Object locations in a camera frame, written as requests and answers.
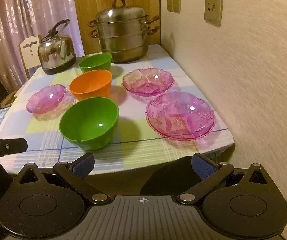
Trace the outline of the large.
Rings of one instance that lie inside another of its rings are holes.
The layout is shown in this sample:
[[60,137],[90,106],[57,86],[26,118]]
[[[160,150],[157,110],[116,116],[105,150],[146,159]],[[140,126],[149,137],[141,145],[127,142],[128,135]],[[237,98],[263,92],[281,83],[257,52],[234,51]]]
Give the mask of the large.
[[71,106],[60,120],[59,130],[71,144],[84,151],[105,148],[113,139],[119,107],[111,99],[92,97]]

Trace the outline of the large pink glass plate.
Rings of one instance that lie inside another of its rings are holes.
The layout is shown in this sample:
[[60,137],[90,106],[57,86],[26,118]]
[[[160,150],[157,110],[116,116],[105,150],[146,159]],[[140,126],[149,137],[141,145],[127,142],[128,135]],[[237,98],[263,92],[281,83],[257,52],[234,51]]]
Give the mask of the large pink glass plate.
[[189,141],[208,135],[216,124],[214,110],[188,92],[165,93],[148,103],[146,120],[159,135]]

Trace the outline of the small pink glass bowl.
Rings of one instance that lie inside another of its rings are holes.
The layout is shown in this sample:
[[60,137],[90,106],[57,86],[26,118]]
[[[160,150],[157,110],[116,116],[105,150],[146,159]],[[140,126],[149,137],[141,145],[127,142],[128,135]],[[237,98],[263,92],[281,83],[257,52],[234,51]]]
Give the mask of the small pink glass bowl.
[[66,87],[61,84],[44,87],[31,96],[26,110],[32,114],[48,113],[60,104],[66,92]]

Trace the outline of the orange plastic bowl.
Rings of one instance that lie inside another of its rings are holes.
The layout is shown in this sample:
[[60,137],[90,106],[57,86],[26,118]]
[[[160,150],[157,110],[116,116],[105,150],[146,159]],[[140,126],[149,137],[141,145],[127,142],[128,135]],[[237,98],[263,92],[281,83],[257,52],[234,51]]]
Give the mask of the orange plastic bowl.
[[85,72],[71,81],[69,91],[79,101],[96,96],[108,97],[111,92],[112,73],[97,69]]

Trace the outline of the green plastic bowl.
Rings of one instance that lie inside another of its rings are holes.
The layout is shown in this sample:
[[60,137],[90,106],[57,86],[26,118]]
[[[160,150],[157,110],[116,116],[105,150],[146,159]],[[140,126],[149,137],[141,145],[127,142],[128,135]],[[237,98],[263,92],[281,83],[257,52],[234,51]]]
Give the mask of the green plastic bowl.
[[98,69],[110,70],[111,62],[110,54],[90,55],[79,63],[79,68],[83,73]]

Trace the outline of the beige floor basin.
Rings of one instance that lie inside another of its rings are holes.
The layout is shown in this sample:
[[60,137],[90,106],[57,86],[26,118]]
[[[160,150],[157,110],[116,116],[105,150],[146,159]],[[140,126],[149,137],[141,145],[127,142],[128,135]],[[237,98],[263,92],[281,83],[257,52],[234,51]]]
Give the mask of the beige floor basin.
[[11,107],[15,99],[17,98],[17,91],[10,93],[5,99],[2,100],[0,108]]

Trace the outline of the white wooden chair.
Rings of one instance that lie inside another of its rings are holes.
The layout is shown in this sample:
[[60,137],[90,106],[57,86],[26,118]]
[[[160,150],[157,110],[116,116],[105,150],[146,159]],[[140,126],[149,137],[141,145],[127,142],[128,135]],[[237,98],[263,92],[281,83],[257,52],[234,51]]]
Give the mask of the white wooden chair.
[[38,56],[38,47],[41,39],[41,35],[30,36],[18,45],[24,71],[28,79],[31,77],[29,74],[29,69],[41,66]]

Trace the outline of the stainless steel kettle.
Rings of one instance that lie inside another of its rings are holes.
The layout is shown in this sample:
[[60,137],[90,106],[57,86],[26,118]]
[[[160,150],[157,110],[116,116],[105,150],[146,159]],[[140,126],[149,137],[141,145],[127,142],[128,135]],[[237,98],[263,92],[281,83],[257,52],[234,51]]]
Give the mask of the stainless steel kettle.
[[61,31],[70,23],[69,19],[57,22],[43,37],[38,46],[38,57],[45,74],[54,75],[70,68],[76,61],[72,39]]

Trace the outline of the lilac curtain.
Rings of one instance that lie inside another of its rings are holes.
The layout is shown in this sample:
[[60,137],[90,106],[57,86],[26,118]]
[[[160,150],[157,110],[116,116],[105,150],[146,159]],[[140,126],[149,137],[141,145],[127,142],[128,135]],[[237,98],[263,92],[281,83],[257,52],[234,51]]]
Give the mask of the lilac curtain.
[[76,55],[83,56],[75,0],[0,0],[0,81],[8,92],[27,81],[18,45],[30,36],[45,37],[67,18],[64,33],[72,38]]

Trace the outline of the stainless steel steamer pot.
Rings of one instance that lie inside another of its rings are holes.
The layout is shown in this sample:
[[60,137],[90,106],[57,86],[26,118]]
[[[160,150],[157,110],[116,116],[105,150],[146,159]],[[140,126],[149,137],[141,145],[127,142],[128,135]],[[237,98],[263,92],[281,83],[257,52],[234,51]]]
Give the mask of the stainless steel steamer pot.
[[144,57],[148,51],[148,36],[159,26],[150,25],[159,16],[149,18],[142,7],[127,6],[125,0],[113,0],[112,7],[97,13],[88,22],[93,28],[89,33],[99,40],[101,52],[112,56],[112,63],[127,63]]

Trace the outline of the single wall socket plate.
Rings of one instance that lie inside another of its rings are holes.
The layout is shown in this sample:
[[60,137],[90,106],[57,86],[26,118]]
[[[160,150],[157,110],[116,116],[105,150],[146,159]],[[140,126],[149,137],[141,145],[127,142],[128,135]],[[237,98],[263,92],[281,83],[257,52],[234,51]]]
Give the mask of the single wall socket plate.
[[205,0],[204,20],[217,27],[221,26],[223,0]]

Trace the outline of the double wall socket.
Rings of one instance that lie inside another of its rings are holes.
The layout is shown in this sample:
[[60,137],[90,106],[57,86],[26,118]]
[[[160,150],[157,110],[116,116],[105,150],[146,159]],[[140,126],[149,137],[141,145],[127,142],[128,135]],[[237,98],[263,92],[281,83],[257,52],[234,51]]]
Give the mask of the double wall socket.
[[180,14],[181,0],[167,0],[167,10]]

